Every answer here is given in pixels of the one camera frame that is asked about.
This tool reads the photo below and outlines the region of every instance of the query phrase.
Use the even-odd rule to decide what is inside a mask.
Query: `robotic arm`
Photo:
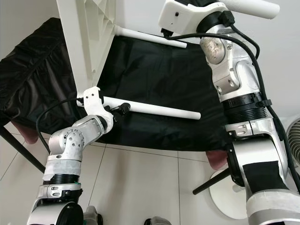
[[[227,5],[237,11],[248,9],[251,15],[262,7],[260,15],[269,19],[279,12],[279,6],[262,0],[167,0],[159,25],[171,40],[202,37],[200,46],[212,69],[213,84],[228,120],[225,128],[232,138],[226,147],[230,174],[246,189],[249,224],[299,224],[300,195],[286,185],[288,158],[282,131],[267,114],[267,109],[272,110],[271,101],[259,82],[253,65],[256,60],[237,44],[247,42],[230,27],[234,17]],[[183,36],[170,37],[173,32]],[[209,37],[213,35],[226,39]]]
[[[92,87],[83,94],[88,116],[50,137],[51,155],[28,225],[83,224],[83,211],[77,204],[82,193],[79,176],[83,150],[108,133],[114,122],[114,116],[103,108],[99,91],[99,88]],[[126,112],[129,111],[129,104],[125,108]]]

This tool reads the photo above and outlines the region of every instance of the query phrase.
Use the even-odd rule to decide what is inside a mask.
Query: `black fabric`
[[[252,193],[267,189],[288,189],[279,175],[278,161],[243,166]]]
[[[60,19],[49,19],[0,62],[0,125],[13,120],[35,129],[45,109],[76,95]],[[84,115],[75,102],[65,103],[47,113],[40,128],[52,134]]]
[[[35,128],[50,105],[76,97],[59,19],[45,22],[0,62],[1,125],[13,120]],[[206,151],[226,143],[226,119],[199,45],[186,49],[115,37],[98,86],[106,96],[200,112],[200,120],[129,112],[100,142],[164,150]],[[53,109],[42,132],[71,126],[85,116],[76,103]]]
[[[226,119],[199,45],[186,49],[115,37],[98,86],[105,96],[200,112],[189,120],[130,112],[106,143],[206,151],[227,142]]]

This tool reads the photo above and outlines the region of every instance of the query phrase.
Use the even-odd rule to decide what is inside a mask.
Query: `pink object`
[[[206,152],[207,159],[210,166],[214,170],[219,170],[222,166],[227,163],[227,152],[223,150],[214,150]]]
[[[38,141],[38,133],[36,130],[25,127],[13,121],[11,121],[11,123],[18,129],[27,144],[34,144]]]

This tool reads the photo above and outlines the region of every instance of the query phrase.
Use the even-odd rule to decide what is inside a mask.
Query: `black connector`
[[[235,23],[234,16],[231,11],[223,11],[219,16],[219,21],[225,27],[229,27]]]
[[[174,33],[174,32],[172,32],[172,31],[166,30],[166,29],[164,29],[164,28],[162,28],[160,32],[164,34],[164,38],[169,38],[169,37],[171,37],[171,36],[173,35],[173,33]]]

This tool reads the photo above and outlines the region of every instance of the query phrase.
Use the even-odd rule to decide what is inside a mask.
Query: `white wall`
[[[50,17],[59,17],[56,0],[0,0],[0,59]]]
[[[281,6],[273,20],[235,13],[236,26],[261,47],[259,63],[268,98],[280,117],[300,113],[299,0],[269,0]],[[164,0],[117,0],[116,23],[132,30],[160,34],[158,18]]]
[[[160,35],[158,18],[164,0],[116,0],[121,27]],[[281,6],[274,20],[236,15],[236,26],[261,46],[259,63],[268,97],[281,117],[300,113],[299,0],[270,0]],[[0,1],[0,59],[50,17],[58,17],[55,0]]]

